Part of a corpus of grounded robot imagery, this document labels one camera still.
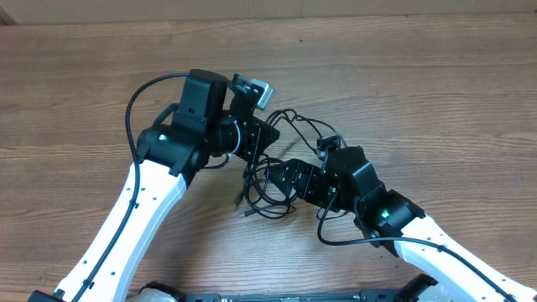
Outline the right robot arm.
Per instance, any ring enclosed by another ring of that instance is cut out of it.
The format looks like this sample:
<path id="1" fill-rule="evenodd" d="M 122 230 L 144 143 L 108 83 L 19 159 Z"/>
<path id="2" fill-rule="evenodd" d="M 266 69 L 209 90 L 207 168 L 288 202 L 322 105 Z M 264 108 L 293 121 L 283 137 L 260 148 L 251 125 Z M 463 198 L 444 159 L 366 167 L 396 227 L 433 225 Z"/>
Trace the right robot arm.
<path id="1" fill-rule="evenodd" d="M 420 268 L 455 301 L 536 299 L 534 289 L 487 265 L 410 199 L 387 190 L 360 147 L 333 149 L 321 168 L 290 159 L 270 167 L 268 178 L 285 195 L 353 213 L 363 242 Z"/>

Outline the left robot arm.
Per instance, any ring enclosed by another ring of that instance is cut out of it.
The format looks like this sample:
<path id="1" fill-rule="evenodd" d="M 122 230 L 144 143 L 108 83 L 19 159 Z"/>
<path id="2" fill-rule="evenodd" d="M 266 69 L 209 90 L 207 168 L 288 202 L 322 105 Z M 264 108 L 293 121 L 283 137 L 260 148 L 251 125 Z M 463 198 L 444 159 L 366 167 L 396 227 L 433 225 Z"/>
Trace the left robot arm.
<path id="1" fill-rule="evenodd" d="M 274 94 L 261 80 L 192 69 L 180 74 L 180 101 L 167 106 L 137 138 L 122 192 L 80 262 L 52 294 L 32 301 L 124 301 L 150 243 L 211 157 L 235 154 L 253 164 L 279 132 L 256 118 Z"/>

